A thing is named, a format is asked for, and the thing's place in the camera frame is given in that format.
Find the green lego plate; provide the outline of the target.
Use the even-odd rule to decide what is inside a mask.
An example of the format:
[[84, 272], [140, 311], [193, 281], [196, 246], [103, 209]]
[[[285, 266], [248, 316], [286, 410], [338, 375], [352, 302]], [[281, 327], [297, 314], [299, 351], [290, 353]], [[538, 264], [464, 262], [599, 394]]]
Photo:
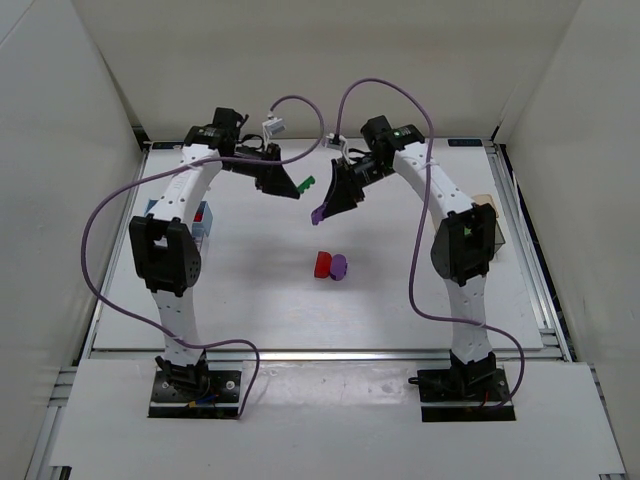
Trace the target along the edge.
[[305, 180], [303, 180], [298, 186], [297, 191], [300, 195], [304, 194], [308, 191], [314, 184], [316, 183], [316, 179], [314, 176], [308, 176]]

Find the purple lego plate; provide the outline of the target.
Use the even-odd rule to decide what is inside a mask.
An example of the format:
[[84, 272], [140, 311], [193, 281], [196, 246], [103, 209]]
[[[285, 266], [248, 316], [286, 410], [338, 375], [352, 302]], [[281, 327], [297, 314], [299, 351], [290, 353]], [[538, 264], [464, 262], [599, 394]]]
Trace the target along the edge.
[[311, 213], [311, 222], [313, 226], [319, 225], [324, 220], [325, 205], [320, 205]]

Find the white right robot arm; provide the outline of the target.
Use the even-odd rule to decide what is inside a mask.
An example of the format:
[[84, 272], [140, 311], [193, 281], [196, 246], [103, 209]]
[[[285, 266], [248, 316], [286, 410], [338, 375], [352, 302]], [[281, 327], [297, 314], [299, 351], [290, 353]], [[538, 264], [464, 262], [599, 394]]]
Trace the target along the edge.
[[331, 183], [313, 224], [356, 208], [367, 186], [400, 175], [426, 207], [435, 228], [430, 258], [447, 288], [452, 326], [450, 387], [463, 395], [489, 381], [496, 358], [485, 328], [484, 290], [495, 254], [497, 217], [490, 204], [462, 192], [428, 151], [413, 125], [393, 128], [384, 116], [368, 120], [361, 134], [369, 149], [361, 158], [331, 162]]

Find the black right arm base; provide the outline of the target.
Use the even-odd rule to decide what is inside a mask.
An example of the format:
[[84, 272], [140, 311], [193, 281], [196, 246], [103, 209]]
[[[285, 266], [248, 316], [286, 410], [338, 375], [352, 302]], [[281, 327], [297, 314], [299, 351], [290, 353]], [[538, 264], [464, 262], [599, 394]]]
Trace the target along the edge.
[[454, 378], [452, 368], [418, 370], [407, 382], [418, 388], [423, 423], [516, 420], [515, 409], [509, 399], [509, 384], [502, 368], [469, 389], [464, 389]]

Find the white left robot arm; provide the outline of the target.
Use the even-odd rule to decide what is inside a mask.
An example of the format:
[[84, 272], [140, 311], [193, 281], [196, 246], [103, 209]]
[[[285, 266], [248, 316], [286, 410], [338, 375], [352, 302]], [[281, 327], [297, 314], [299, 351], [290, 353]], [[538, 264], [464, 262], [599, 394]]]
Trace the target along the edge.
[[165, 335], [165, 353], [156, 359], [169, 385], [193, 397], [209, 384], [205, 348], [195, 320], [193, 287], [202, 269], [192, 234], [197, 210], [214, 177], [222, 170], [253, 178], [268, 195], [299, 199], [275, 145], [261, 149], [240, 144], [247, 118], [218, 107], [211, 123], [192, 127], [183, 142], [181, 162], [188, 168], [169, 181], [149, 212], [129, 223], [134, 265], [156, 303]]

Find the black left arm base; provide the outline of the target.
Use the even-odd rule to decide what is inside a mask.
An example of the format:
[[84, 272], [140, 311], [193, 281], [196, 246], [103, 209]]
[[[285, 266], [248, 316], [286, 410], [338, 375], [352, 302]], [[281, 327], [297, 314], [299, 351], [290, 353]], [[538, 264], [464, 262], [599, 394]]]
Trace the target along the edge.
[[148, 418], [233, 420], [239, 413], [242, 372], [238, 369], [209, 370], [204, 384], [195, 391], [177, 388], [159, 368], [151, 389]]

